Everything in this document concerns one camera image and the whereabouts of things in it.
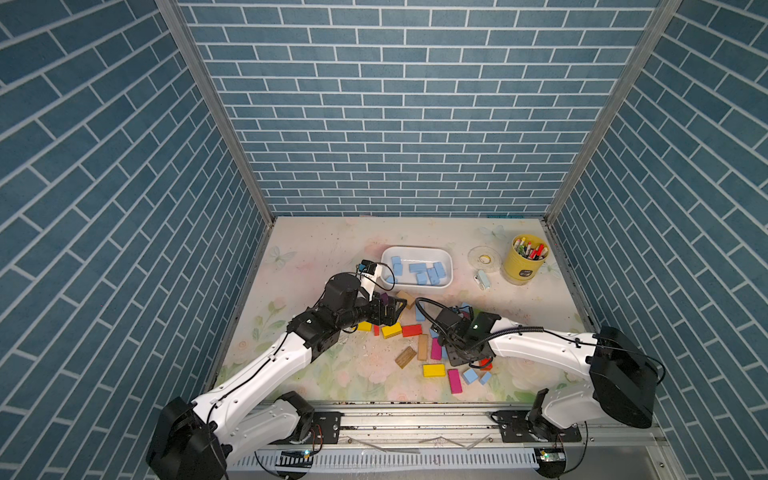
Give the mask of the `blue thin block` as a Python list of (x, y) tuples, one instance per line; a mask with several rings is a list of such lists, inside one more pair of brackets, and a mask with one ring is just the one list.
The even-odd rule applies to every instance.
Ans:
[(427, 276), (431, 285), (438, 286), (441, 283), (441, 278), (434, 268), (427, 269)]

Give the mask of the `white rectangular plastic tray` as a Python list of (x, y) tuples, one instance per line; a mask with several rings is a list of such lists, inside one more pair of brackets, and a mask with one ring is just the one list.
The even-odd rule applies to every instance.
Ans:
[(382, 279), (396, 288), (443, 289), (453, 282), (453, 259), (434, 247), (393, 246), (384, 251)]

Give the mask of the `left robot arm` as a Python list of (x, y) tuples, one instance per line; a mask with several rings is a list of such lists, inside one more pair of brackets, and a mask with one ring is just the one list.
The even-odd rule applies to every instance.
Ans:
[(160, 479), (224, 479), (230, 467), (274, 441), (307, 436), (313, 407), (297, 393), (254, 409), (280, 384), (334, 346), (361, 322), (392, 326), (404, 299), (378, 293), (367, 277), (338, 273), (318, 301), (295, 316), (267, 350), (236, 375), (191, 401), (161, 411), (146, 462)]

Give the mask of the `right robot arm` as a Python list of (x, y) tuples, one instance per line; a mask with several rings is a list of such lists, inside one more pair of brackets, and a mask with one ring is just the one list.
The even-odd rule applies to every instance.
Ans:
[(471, 317), (458, 308), (441, 308), (436, 317), (425, 318), (454, 366), (509, 357), (557, 368), (576, 379), (559, 390), (537, 392), (526, 425), (538, 440), (554, 441), (576, 424), (603, 417), (637, 429), (652, 426), (664, 369), (616, 328), (560, 332), (495, 313)]

